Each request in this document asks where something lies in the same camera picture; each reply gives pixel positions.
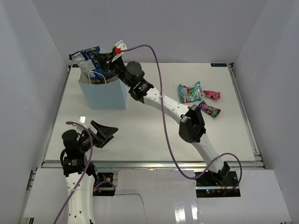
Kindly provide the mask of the blue snack bag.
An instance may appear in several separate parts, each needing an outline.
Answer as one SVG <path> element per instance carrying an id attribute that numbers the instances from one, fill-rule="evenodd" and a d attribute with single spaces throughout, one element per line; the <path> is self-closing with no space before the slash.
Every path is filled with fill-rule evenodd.
<path id="1" fill-rule="evenodd" d="M 69 54 L 69 59 L 78 65 L 91 83 L 105 83 L 108 79 L 115 77 L 114 73 L 111 71 L 105 73 L 100 67 L 100 64 L 94 58 L 99 53 L 101 53 L 101 48 L 96 46 Z"/>

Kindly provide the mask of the teal candy bag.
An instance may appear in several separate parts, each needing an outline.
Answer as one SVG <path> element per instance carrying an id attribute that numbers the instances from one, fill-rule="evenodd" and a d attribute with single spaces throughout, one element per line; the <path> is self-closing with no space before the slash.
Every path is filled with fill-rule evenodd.
<path id="1" fill-rule="evenodd" d="M 178 97 L 182 104 L 201 101 L 203 99 L 203 90 L 201 82 L 198 81 L 193 87 L 178 85 Z"/>

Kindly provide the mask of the purple candy packet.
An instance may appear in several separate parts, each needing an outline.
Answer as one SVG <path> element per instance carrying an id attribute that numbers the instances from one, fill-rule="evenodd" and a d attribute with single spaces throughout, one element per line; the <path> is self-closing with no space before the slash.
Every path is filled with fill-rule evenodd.
<path id="1" fill-rule="evenodd" d="M 205 112 L 213 118 L 217 117 L 221 112 L 221 109 L 210 106 L 205 101 L 199 103 L 199 108 L 201 111 Z"/>

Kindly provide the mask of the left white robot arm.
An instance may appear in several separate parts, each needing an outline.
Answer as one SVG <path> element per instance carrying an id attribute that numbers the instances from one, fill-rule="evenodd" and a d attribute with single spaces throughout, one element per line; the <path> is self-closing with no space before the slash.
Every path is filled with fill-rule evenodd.
<path id="1" fill-rule="evenodd" d="M 93 148 L 103 148 L 114 134 L 118 131 L 116 127 L 103 126 L 95 121 L 91 125 L 95 128 L 93 132 L 83 124 L 68 121 L 68 125 L 75 125 L 82 128 L 78 133 L 74 129 L 65 131 L 62 134 L 64 150 L 60 154 L 60 162 L 63 168 L 67 184 L 68 196 L 59 215 L 67 209 L 67 223 L 69 224 L 93 224 L 93 193 L 102 185 L 109 184 L 114 187 L 111 181 L 100 180 L 95 165 L 91 161 Z"/>

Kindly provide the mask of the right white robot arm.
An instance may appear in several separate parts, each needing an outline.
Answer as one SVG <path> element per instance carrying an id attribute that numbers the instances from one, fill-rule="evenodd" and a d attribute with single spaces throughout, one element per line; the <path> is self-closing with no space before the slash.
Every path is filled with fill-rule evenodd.
<path id="1" fill-rule="evenodd" d="M 207 175 L 216 186 L 222 186 L 228 180 L 229 165 L 221 158 L 211 144 L 205 129 L 205 122 L 197 105 L 187 106 L 168 96 L 144 79 L 144 71 L 139 62 L 124 64 L 120 56 L 113 53 L 98 53 L 95 60 L 101 69 L 114 73 L 127 87 L 130 96 L 145 105 L 159 109 L 162 115 L 168 115 L 179 125 L 178 134 L 182 140 L 190 143 L 198 151 L 207 168 L 193 179 Z"/>

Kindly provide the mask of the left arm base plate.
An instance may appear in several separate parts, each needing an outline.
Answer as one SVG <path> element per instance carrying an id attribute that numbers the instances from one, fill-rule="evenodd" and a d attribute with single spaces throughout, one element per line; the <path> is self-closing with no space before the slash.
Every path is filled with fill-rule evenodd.
<path id="1" fill-rule="evenodd" d="M 114 173 L 98 173 L 100 185 L 93 192 L 93 196 L 114 196 L 115 190 L 113 186 L 108 183 L 114 182 Z"/>

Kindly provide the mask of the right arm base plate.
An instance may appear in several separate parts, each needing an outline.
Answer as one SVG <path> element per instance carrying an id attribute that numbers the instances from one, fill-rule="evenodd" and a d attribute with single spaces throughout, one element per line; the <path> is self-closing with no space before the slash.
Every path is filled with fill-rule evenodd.
<path id="1" fill-rule="evenodd" d="M 223 183 L 217 183 L 210 175 L 204 174 L 196 181 L 197 198 L 240 197 L 240 189 L 233 187 L 238 183 L 237 173 L 230 171 Z"/>

